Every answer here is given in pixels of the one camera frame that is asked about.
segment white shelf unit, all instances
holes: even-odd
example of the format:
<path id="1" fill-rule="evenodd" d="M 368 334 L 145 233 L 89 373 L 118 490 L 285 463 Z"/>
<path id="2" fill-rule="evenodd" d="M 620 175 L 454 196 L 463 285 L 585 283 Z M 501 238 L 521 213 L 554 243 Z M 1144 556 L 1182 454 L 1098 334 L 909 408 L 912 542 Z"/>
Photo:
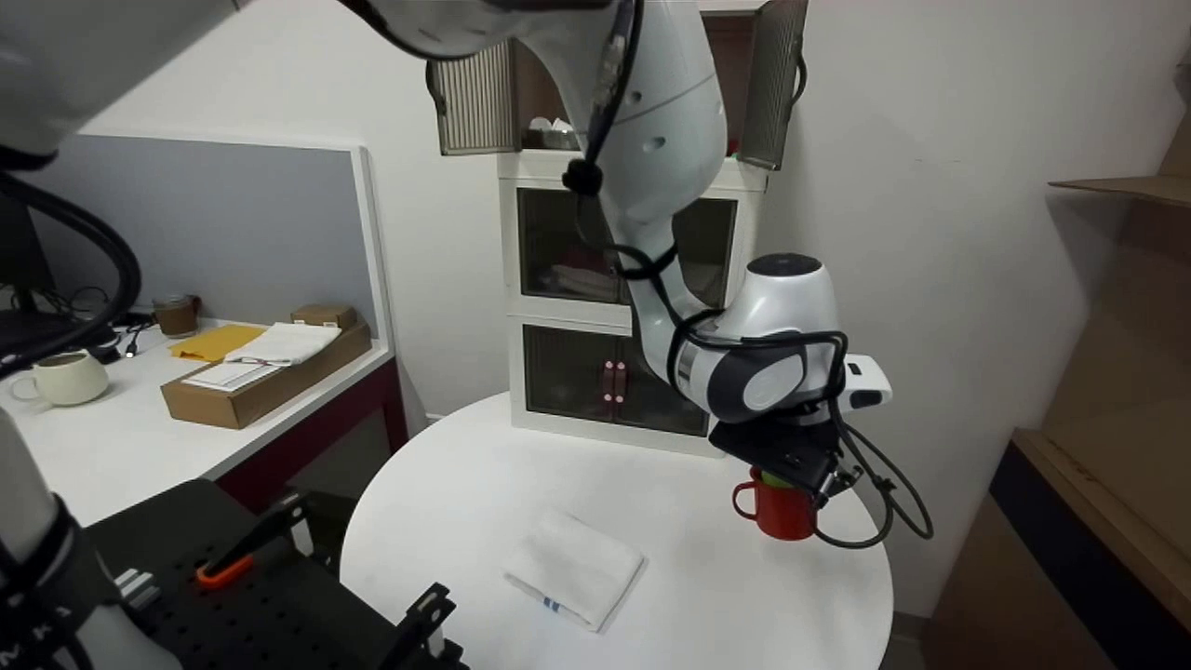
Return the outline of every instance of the white shelf unit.
<path id="1" fill-rule="evenodd" d="M 768 172 L 783 166 L 799 89 L 809 0 L 695 0 L 714 59 L 728 145 Z M 439 154 L 531 154 L 531 119 L 566 119 L 546 66 L 521 44 L 428 66 Z"/>
<path id="2" fill-rule="evenodd" d="M 571 214 L 543 214 L 549 213 L 549 200 L 571 196 L 558 180 L 571 159 L 571 154 L 526 147 L 501 166 L 515 424 L 714 454 L 706 445 L 709 422 L 643 368 L 631 342 L 631 309 L 616 299 L 566 294 L 540 280 L 558 264 L 546 264 L 543 270 L 543 255 L 549 252 L 537 255 L 540 249 L 531 245 L 540 245 L 540 238 L 558 243 L 574 233 Z M 695 245 L 703 255 L 709 252 L 709 264 L 703 264 L 703 275 L 709 275 L 703 285 L 709 302 L 728 304 L 742 285 L 742 275 L 757 252 L 757 213 L 763 185 L 768 172 L 724 159 L 709 188 L 695 200 L 692 214 L 676 223 L 681 249 Z M 624 366 L 620 384 L 605 378 L 605 366 L 616 361 Z"/>

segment brown box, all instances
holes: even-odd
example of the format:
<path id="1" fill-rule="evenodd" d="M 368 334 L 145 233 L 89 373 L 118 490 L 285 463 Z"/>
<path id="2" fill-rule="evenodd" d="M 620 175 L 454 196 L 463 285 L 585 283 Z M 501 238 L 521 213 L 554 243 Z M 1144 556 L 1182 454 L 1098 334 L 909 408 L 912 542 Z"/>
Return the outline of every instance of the brown box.
<path id="1" fill-rule="evenodd" d="M 270 412 L 274 404 L 289 402 L 305 386 L 326 378 L 336 368 L 351 366 L 371 347 L 371 331 L 356 319 L 353 309 L 298 309 L 305 324 L 346 324 L 337 337 L 312 352 L 305 366 L 281 368 L 274 374 L 264 374 L 238 392 L 211 392 L 211 386 L 191 386 L 185 378 L 205 373 L 180 374 L 161 386 L 167 408 L 176 422 L 198 422 L 198 424 L 218 424 L 218 428 L 247 428 L 258 418 Z"/>

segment cable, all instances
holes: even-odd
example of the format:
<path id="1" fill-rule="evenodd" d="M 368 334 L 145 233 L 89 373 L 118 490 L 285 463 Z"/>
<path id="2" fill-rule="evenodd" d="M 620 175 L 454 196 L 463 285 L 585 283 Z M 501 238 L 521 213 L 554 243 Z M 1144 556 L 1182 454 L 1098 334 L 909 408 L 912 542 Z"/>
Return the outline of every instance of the cable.
<path id="1" fill-rule="evenodd" d="M 791 84 L 791 101 L 789 104 L 805 101 L 809 80 L 812 80 L 812 66 L 805 59 L 805 53 L 795 53 L 791 69 L 795 69 L 795 84 Z"/>
<path id="2" fill-rule="evenodd" d="M 116 317 L 123 317 L 140 294 L 140 264 L 138 264 L 134 249 L 93 213 L 57 196 L 57 193 L 43 193 L 14 175 L 0 175 L 0 193 L 14 196 L 14 200 L 43 213 L 47 218 L 79 229 L 80 238 L 89 238 L 116 264 L 116 275 L 118 275 L 118 285 L 98 319 L 89 319 L 59 337 L 37 342 L 14 358 L 5 358 L 0 361 L 0 378 L 5 378 L 5 374 L 17 373 L 47 352 L 59 352 L 59 348 L 87 342 L 89 334 L 103 331 Z"/>
<path id="3" fill-rule="evenodd" d="M 597 252 L 624 252 L 624 255 L 631 255 L 631 264 L 646 268 L 650 255 L 646 255 L 643 249 L 635 249 L 635 245 L 616 245 L 616 243 L 599 243 L 599 238 L 592 238 L 592 233 L 585 229 L 585 204 L 588 204 L 588 200 L 592 200 L 592 196 L 574 193 L 574 229 L 577 229 L 577 238 L 579 238 L 579 245 L 588 245 L 588 249 L 597 249 Z M 665 304 L 671 324 L 681 324 L 681 317 L 676 317 L 676 309 L 674 309 L 674 302 L 671 302 L 665 283 L 662 283 L 659 275 L 650 275 L 646 285 L 650 285 L 650 290 L 659 294 L 659 302 Z"/>
<path id="4" fill-rule="evenodd" d="M 932 516 L 920 489 L 917 489 L 917 485 L 896 468 L 896 463 L 894 463 L 887 450 L 878 450 L 862 433 L 856 433 L 851 424 L 846 424 L 846 433 L 847 433 L 846 441 L 856 450 L 856 463 L 862 463 L 862 456 L 860 456 L 860 445 L 856 445 L 851 438 L 860 438 L 860 441 L 903 485 L 903 490 L 912 495 L 924 523 L 917 523 L 917 522 L 903 512 L 903 507 L 894 499 L 896 489 L 887 479 L 887 485 L 891 485 L 891 507 L 894 507 L 894 512 L 903 522 L 903 528 L 912 528 L 920 539 L 932 539 L 932 535 L 934 535 L 934 516 Z"/>
<path id="5" fill-rule="evenodd" d="M 134 329 L 123 334 L 123 358 L 140 358 L 140 331 L 149 331 L 149 324 L 134 324 Z"/>
<path id="6" fill-rule="evenodd" d="M 887 535 L 894 533 L 894 499 L 891 499 L 887 489 L 878 489 L 878 490 L 881 490 L 881 523 L 878 523 L 874 535 L 867 535 L 867 539 L 827 535 L 827 533 L 817 528 L 817 522 L 816 522 L 816 535 L 817 535 L 822 542 L 830 542 L 830 547 L 841 547 L 841 552 L 867 552 L 867 547 L 887 542 Z"/>
<path id="7" fill-rule="evenodd" d="M 609 133 L 609 125 L 616 123 L 620 116 L 620 101 L 624 101 L 624 89 L 629 89 L 629 75 L 631 75 L 631 63 L 635 63 L 635 44 L 641 44 L 641 22 L 643 22 L 643 0 L 624 0 L 616 20 L 616 26 L 629 22 L 629 41 L 624 41 L 624 53 L 620 53 L 620 66 L 616 66 L 616 79 L 613 79 L 613 89 L 605 94 L 605 101 L 597 104 L 592 111 L 592 125 L 588 125 L 588 147 L 585 147 L 585 159 L 597 162 L 599 154 L 602 154 L 602 141 Z"/>

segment cabinet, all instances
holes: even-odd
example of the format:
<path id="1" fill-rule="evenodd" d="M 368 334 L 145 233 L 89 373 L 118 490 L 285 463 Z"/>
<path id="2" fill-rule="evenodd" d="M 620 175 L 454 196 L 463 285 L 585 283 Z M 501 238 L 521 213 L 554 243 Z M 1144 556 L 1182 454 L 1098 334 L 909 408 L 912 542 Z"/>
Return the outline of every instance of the cabinet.
<path id="1" fill-rule="evenodd" d="M 809 0 L 700 0 L 728 154 L 757 166 L 783 166 L 785 125 L 799 89 Z M 439 116 L 439 154 L 521 154 L 528 119 L 566 119 L 540 59 L 521 44 L 489 48 L 459 63 L 428 63 Z"/>
<path id="2" fill-rule="evenodd" d="M 973 666 L 1191 666 L 1191 116 L 1126 196 L 1043 428 L 1015 433 L 924 651 Z"/>
<path id="3" fill-rule="evenodd" d="M 528 147 L 501 180 L 515 422 L 706 450 L 703 408 L 650 374 L 631 342 L 624 283 L 574 226 L 558 182 L 571 159 Z M 724 304 L 752 259 L 763 182 L 768 172 L 724 159 L 709 188 L 674 218 L 686 275 L 706 304 Z"/>

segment white wall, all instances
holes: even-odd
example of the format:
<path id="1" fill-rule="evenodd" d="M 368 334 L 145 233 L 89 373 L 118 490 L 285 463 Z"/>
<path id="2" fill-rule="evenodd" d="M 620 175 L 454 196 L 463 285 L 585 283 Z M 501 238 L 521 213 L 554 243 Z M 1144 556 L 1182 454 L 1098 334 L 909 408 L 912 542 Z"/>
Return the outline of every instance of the white wall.
<path id="1" fill-rule="evenodd" d="M 862 428 L 941 523 L 891 542 L 902 611 L 932 611 L 1010 433 L 1043 418 L 1111 243 L 1111 207 L 1046 182 L 1156 162 L 1186 26 L 1182 0 L 812 3 L 763 249 L 822 252 L 896 384 Z"/>
<path id="2" fill-rule="evenodd" d="M 496 159 L 443 159 L 420 63 L 336 0 L 248 3 L 89 131 L 360 141 L 409 404 L 506 386 Z"/>
<path id="3" fill-rule="evenodd" d="M 891 542 L 928 613 L 1011 424 L 1043 418 L 1115 207 L 1049 180 L 1146 172 L 1178 101 L 1182 0 L 816 0 L 812 89 L 763 245 L 822 252 L 896 404 L 862 422 L 941 535 Z M 420 63 L 326 0 L 258 0 L 102 131 L 360 137 L 398 352 L 428 412 L 506 386 L 496 162 L 439 159 Z"/>

